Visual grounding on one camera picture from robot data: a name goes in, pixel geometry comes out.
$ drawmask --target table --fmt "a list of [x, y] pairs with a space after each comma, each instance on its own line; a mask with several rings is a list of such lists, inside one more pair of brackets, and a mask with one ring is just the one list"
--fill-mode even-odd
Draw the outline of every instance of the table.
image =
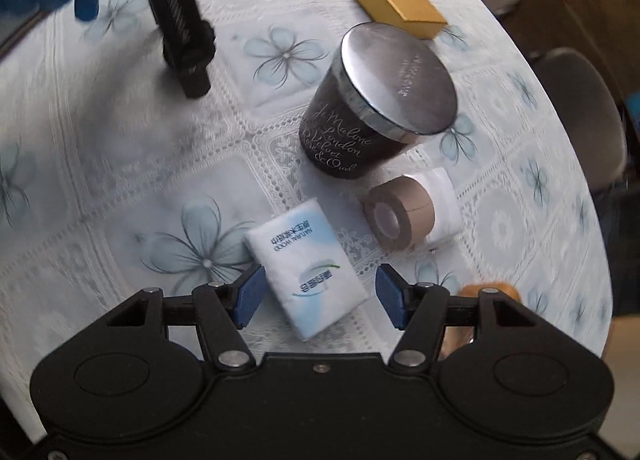
[[[42, 428], [28, 380], [41, 357], [143, 287], [185, 294], [236, 277], [250, 260], [244, 231], [312, 197], [371, 292], [381, 262], [454, 293], [510, 281], [602, 351], [610, 281], [587, 185], [540, 84], [479, 0], [432, 0], [450, 22], [428, 44], [458, 91], [452, 129], [354, 182], [305, 160], [298, 123], [364, 12], [353, 0], [199, 1], [218, 47], [199, 101], [165, 68], [145, 0], [102, 0], [90, 25], [67, 7], [0, 65], [0, 393], [32, 438]], [[434, 166], [455, 186], [462, 234], [434, 253], [385, 253], [360, 198]], [[399, 338], [375, 297], [303, 343], [268, 296], [242, 335], [258, 357], [386, 356]], [[172, 329], [172, 339], [194, 337]]]

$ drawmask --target silver candle lid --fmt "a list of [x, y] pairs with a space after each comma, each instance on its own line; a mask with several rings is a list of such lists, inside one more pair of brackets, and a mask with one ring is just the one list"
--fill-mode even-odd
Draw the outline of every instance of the silver candle lid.
[[351, 28], [332, 72], [359, 119], [395, 141], [443, 132], [458, 112], [456, 89], [442, 62], [425, 43], [390, 25]]

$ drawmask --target blue gripper pad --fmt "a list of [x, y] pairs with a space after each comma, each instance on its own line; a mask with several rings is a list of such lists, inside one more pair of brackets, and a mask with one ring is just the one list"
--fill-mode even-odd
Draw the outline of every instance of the blue gripper pad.
[[238, 302], [233, 312], [233, 320], [238, 328], [249, 324], [268, 286], [264, 267], [260, 267], [238, 289]]
[[402, 290], [381, 267], [376, 271], [376, 295], [393, 326], [404, 330], [409, 323], [409, 315], [404, 307]]

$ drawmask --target black candle jar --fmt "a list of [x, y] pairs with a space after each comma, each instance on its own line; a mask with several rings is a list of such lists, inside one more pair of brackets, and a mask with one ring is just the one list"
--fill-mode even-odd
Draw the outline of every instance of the black candle jar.
[[356, 179], [421, 135], [443, 132], [458, 99], [447, 69], [422, 41], [386, 24], [350, 29], [300, 123], [307, 157]]

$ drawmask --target gold gift box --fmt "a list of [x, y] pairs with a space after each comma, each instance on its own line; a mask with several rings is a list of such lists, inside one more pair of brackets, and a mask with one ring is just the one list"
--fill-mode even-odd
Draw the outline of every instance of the gold gift box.
[[434, 38], [447, 21], [429, 0], [357, 0], [375, 22], [399, 27], [416, 38]]

